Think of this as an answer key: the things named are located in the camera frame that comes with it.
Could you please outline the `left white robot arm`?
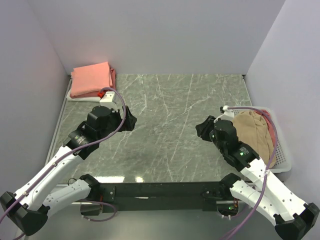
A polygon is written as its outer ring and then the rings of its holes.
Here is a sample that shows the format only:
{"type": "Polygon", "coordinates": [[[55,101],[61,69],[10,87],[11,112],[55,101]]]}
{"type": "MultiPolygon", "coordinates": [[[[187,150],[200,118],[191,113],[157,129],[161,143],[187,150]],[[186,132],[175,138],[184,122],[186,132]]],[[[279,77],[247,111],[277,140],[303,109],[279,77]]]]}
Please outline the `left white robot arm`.
{"type": "Polygon", "coordinates": [[[102,197],[101,184],[85,174],[71,185],[53,193],[60,180],[117,132],[133,131],[137,118],[128,106],[123,114],[105,106],[94,107],[72,131],[55,156],[27,184],[15,192],[6,191],[0,204],[7,216],[26,236],[37,233],[49,217],[78,200],[102,197]]]}

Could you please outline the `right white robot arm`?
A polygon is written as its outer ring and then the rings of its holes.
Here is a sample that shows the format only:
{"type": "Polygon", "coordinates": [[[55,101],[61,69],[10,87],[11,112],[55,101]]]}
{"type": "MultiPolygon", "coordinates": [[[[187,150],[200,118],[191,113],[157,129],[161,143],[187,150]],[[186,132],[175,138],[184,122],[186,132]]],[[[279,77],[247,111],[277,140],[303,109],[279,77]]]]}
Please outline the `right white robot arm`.
{"type": "Polygon", "coordinates": [[[198,137],[212,142],[224,160],[255,185],[230,173],[220,181],[222,198],[236,198],[258,211],[283,240],[301,240],[315,225],[320,209],[296,196],[269,171],[257,152],[239,140],[230,120],[210,115],[195,129],[198,137]]]}

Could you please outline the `tan t-shirt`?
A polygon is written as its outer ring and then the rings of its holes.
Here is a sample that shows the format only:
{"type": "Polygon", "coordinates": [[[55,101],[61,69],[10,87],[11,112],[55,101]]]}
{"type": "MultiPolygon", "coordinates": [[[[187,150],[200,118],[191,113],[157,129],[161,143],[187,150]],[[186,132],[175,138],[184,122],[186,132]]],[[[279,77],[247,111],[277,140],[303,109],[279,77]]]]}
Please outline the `tan t-shirt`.
{"type": "Polygon", "coordinates": [[[233,119],[238,139],[249,145],[268,164],[274,151],[272,144],[268,144],[265,138],[265,121],[260,112],[247,110],[239,112],[233,119]]]}

